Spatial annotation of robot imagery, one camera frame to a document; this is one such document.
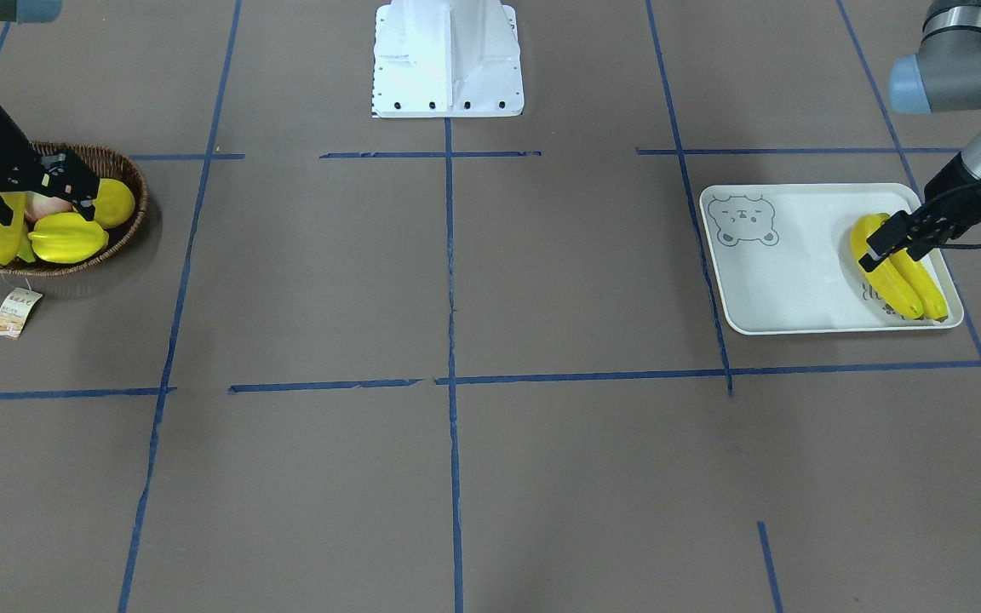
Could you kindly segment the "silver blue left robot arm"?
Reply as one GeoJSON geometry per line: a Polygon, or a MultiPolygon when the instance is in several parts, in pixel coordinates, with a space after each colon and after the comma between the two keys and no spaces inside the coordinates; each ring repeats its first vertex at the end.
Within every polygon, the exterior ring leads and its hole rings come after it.
{"type": "MultiPolygon", "coordinates": [[[[892,66],[892,109],[981,109],[981,1],[934,1],[921,34],[918,51],[892,66]]],[[[962,234],[980,222],[981,131],[927,182],[922,206],[892,215],[869,236],[859,265],[872,272],[900,251],[921,260],[932,249],[958,248],[962,234]]]]}

